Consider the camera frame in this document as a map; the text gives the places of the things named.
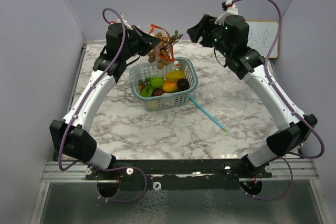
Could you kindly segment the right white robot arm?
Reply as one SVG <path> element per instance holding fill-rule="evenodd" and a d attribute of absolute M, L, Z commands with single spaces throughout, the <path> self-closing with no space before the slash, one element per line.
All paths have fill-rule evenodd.
<path fill-rule="evenodd" d="M 283 101 L 277 91 L 281 87 L 267 78 L 265 60 L 260 53 L 247 45 L 249 25 L 244 17 L 230 15 L 222 25 L 216 17 L 205 14 L 200 22 L 187 30 L 192 42 L 214 48 L 225 57 L 225 66 L 243 80 L 259 97 L 270 113 L 278 131 L 266 138 L 266 142 L 244 156 L 241 171 L 246 177 L 254 177 L 260 166 L 282 157 L 302 144 L 310 135 L 317 118 L 306 115 L 297 106 L 289 109 L 290 99 Z"/>

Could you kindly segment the teal plastic basket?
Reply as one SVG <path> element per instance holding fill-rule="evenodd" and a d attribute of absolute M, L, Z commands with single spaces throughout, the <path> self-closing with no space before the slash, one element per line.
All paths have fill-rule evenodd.
<path fill-rule="evenodd" d="M 197 88 L 198 78 L 191 61 L 186 58 L 177 58 L 177 61 L 177 66 L 171 64 L 163 69 L 143 63 L 130 70 L 132 93 L 146 111 L 185 105 Z"/>

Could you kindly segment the orange mango toy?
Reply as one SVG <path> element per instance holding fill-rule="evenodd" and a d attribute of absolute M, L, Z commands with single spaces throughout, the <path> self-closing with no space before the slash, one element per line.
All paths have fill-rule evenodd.
<path fill-rule="evenodd" d="M 165 93 L 173 93 L 173 92 L 178 92 L 178 88 L 176 85 L 176 82 L 169 82 L 165 81 L 162 87 L 163 91 Z"/>

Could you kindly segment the green toy fruit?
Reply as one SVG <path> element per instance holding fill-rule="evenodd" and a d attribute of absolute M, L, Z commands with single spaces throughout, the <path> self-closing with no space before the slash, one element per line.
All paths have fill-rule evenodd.
<path fill-rule="evenodd" d="M 150 86 L 153 89 L 161 89 L 164 84 L 164 79 L 163 77 L 151 77 L 150 78 Z"/>

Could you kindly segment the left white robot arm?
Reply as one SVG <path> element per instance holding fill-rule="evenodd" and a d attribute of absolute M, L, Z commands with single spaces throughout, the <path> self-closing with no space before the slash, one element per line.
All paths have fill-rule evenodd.
<path fill-rule="evenodd" d="M 110 179 L 115 175 L 115 157 L 97 146 L 89 134 L 93 119 L 110 90 L 117 84 L 131 57 L 146 56 L 160 39 L 135 26 L 122 23 L 109 25 L 106 45 L 95 60 L 88 84 L 70 111 L 53 120 L 49 129 L 58 157 L 67 155 L 80 162 L 96 166 L 99 175 Z"/>

